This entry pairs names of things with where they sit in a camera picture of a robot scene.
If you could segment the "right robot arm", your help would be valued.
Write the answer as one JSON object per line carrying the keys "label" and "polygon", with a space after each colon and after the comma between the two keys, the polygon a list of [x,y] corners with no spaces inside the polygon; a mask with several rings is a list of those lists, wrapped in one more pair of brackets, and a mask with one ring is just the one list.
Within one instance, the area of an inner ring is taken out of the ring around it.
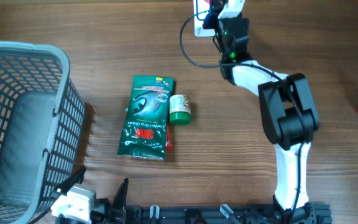
{"label": "right robot arm", "polygon": [[306,163],[319,118],[307,78],[274,72],[254,60],[248,49],[249,20],[243,1],[208,1],[203,28],[214,30],[223,78],[259,98],[262,127],[277,159],[277,188],[270,221],[317,223],[306,193]]}

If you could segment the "red stick sachet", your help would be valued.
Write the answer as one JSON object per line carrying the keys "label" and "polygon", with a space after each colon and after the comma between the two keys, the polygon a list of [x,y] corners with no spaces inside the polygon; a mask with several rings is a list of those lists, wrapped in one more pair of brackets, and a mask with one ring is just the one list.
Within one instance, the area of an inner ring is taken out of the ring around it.
{"label": "red stick sachet", "polygon": [[165,150],[171,151],[172,148],[172,141],[171,141],[171,135],[170,135],[170,125],[167,123],[167,138],[166,138],[166,144],[165,144]]}

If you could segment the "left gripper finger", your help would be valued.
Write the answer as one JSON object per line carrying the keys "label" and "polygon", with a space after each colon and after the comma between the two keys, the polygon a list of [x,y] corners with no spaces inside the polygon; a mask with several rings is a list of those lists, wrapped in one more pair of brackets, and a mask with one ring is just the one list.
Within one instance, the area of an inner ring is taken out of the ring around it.
{"label": "left gripper finger", "polygon": [[115,214],[126,213],[128,186],[129,186],[129,179],[125,178],[123,183],[118,188],[116,195],[114,196],[112,210]]}
{"label": "left gripper finger", "polygon": [[84,179],[84,175],[86,172],[86,167],[80,167],[75,173],[65,179],[62,183],[58,184],[52,190],[50,197],[53,199],[59,198],[59,196],[64,195],[66,196],[68,191],[75,185],[81,184]]}

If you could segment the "green cap white jar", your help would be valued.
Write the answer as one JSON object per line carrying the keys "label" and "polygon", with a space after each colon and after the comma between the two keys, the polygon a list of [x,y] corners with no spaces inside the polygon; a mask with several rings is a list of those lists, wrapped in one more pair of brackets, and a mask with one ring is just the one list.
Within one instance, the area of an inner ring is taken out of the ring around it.
{"label": "green cap white jar", "polygon": [[187,95],[171,96],[169,106],[171,125],[186,125],[191,122],[191,104]]}

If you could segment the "green 3M gloves package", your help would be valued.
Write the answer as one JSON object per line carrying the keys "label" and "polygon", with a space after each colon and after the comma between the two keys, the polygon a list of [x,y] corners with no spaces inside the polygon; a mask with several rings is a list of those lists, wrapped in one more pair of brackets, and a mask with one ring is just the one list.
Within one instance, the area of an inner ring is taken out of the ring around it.
{"label": "green 3M gloves package", "polygon": [[133,77],[118,156],[164,160],[169,99],[174,83],[175,80],[170,77]]}

